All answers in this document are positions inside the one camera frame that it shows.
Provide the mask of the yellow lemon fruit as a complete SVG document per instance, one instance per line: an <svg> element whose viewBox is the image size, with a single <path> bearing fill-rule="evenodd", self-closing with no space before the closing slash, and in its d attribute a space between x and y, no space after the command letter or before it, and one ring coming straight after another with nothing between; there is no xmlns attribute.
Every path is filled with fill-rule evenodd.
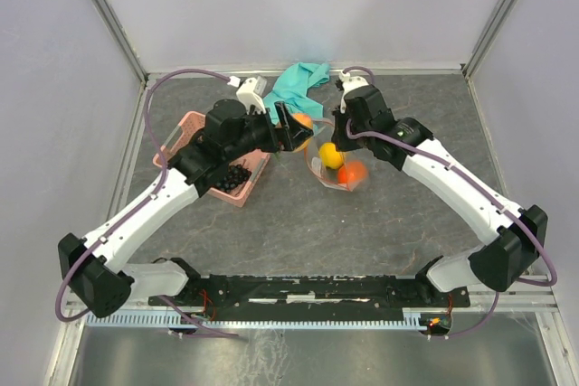
<svg viewBox="0 0 579 386"><path fill-rule="evenodd" d="M332 142L324 143L318 149L318 155L321 163L329 169L338 170L345 163L344 154L337 150L337 147Z"/></svg>

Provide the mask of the orange tangerine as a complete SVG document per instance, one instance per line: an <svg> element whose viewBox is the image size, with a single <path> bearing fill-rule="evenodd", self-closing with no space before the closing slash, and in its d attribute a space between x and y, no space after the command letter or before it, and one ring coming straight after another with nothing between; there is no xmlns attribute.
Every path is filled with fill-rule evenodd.
<svg viewBox="0 0 579 386"><path fill-rule="evenodd" d="M359 160L346 161L337 171L338 182L351 188L365 181L367 177L367 168Z"/></svg>

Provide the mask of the clear zip top bag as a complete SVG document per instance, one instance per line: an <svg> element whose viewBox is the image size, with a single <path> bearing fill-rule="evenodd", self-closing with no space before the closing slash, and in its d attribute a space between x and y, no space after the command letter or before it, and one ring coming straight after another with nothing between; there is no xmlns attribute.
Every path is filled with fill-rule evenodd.
<svg viewBox="0 0 579 386"><path fill-rule="evenodd" d="M355 151L343 152L332 141L334 124L326 118L313 118L314 136L307 142L303 155L309 171L329 189L344 192L361 190L369 182L366 164Z"/></svg>

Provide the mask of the yellow orange peach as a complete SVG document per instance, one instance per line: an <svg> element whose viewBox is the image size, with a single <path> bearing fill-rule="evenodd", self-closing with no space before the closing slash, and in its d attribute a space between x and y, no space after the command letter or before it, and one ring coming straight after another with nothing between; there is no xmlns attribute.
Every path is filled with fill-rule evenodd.
<svg viewBox="0 0 579 386"><path fill-rule="evenodd" d="M308 128L311 128L313 130L313 121L309 115L306 115L304 113L296 113L296 114L292 114L292 116L297 121L296 127L308 127ZM309 140L308 144L306 146L304 146L300 151L304 150L309 145L311 139Z"/></svg>

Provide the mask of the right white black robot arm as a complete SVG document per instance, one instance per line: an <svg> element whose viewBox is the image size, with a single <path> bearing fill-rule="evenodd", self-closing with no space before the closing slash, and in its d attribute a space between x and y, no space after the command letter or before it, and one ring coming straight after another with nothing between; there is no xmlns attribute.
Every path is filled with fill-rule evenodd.
<svg viewBox="0 0 579 386"><path fill-rule="evenodd" d="M480 283L502 293L544 253L546 212L523 208L460 164L414 118L394 117L380 90L361 77L337 82L340 103L332 111L332 141L343 152L365 148L435 193L473 230L480 245L426 266L415 295L435 306L448 292Z"/></svg>

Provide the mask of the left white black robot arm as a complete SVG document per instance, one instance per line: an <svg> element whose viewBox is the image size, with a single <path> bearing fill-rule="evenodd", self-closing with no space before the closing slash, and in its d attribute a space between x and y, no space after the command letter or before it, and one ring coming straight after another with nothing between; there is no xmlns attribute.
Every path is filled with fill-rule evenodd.
<svg viewBox="0 0 579 386"><path fill-rule="evenodd" d="M293 152L313 137L313 129L286 105L269 112L248 110L240 101L222 99L204 117L204 125L170 159L133 202L82 237L68 233L58 243L62 289L70 289L97 318L118 311L131 298L171 296L192 304L200 283L181 261L138 266L135 251L162 225L203 197L228 174L234 161L260 150Z"/></svg>

